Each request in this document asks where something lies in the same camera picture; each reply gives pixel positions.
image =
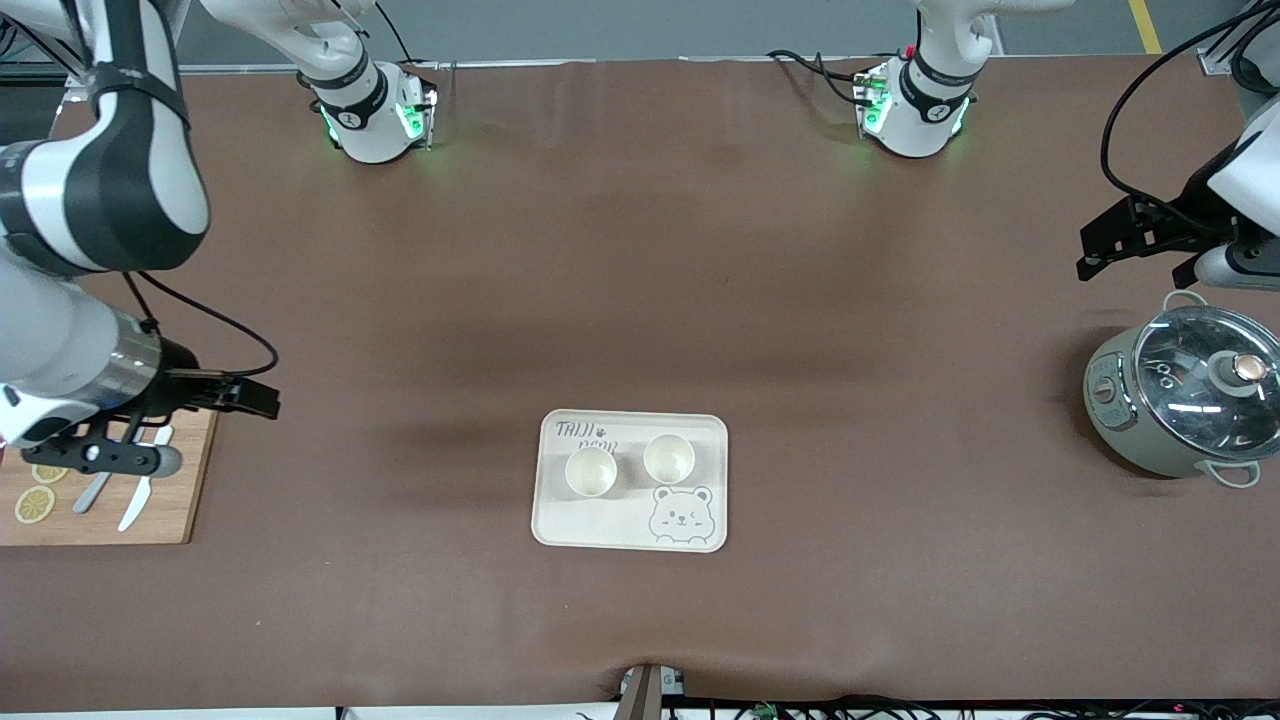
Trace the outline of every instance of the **kitchen knife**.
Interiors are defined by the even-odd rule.
[[[169,445],[170,439],[173,439],[173,425],[165,425],[156,432],[156,441],[152,445]],[[116,532],[123,533],[128,530],[129,525],[142,514],[142,509],[147,506],[147,500],[150,498],[151,478],[145,477],[138,480],[138,489],[133,491],[133,500],[129,501],[129,507],[124,511],[124,518],[120,518],[120,525],[115,528]]]
[[[146,432],[146,428],[138,428],[137,432],[133,433],[133,442],[141,441]],[[97,477],[93,478],[93,482],[90,483],[90,486],[84,488],[84,492],[81,493],[76,505],[72,506],[72,512],[76,512],[77,515],[88,512],[90,507],[93,507],[93,502],[97,501],[97,496],[102,495],[102,488],[106,487],[106,480],[110,479],[110,473],[99,473]]]

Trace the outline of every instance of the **lemon slice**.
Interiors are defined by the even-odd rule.
[[[18,497],[18,503],[13,506],[13,514],[23,525],[38,523],[54,511],[54,491],[45,486],[27,488],[27,492]]]
[[[70,473],[67,468],[50,468],[49,465],[32,465],[31,477],[36,478],[37,483],[56,483],[58,480],[67,477]]]

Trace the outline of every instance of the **pot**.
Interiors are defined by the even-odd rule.
[[[1171,309],[1178,297],[1193,305]],[[1262,474],[1258,461],[1280,452],[1277,361],[1280,342],[1265,327],[1179,290],[1149,323],[1093,354],[1084,405],[1102,439],[1134,465],[1248,488]],[[1228,479],[1229,469],[1245,478]]]

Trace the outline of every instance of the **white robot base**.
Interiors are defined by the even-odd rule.
[[[430,150],[435,133],[435,87],[393,63],[375,65],[389,85],[383,106],[360,129],[348,128],[340,113],[330,118],[321,106],[329,140],[351,159],[367,164],[389,163],[413,147]]]
[[[865,73],[856,76],[854,97],[865,100],[858,106],[858,131],[861,137],[877,140],[886,150],[904,158],[927,158],[942,147],[960,132],[965,110],[970,99],[955,111],[947,105],[938,105],[946,113],[942,122],[928,122],[904,97],[901,88],[901,58],[892,58]]]

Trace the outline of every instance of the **brown table surface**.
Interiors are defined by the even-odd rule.
[[[746,697],[1280,693],[1280,465],[1156,480],[1082,411],[1181,260],[1074,275],[1146,63],[996,60],[919,161],[767,63],[440,73],[436,150],[384,167],[292,77],[187,78],[215,219],[170,278],[279,345],[284,410],[220,423],[188,546],[0,550],[0,708],[568,702],[640,661]],[[1240,126],[1175,63],[1116,169],[1175,195]],[[723,550],[538,544],[556,407],[723,418]]]

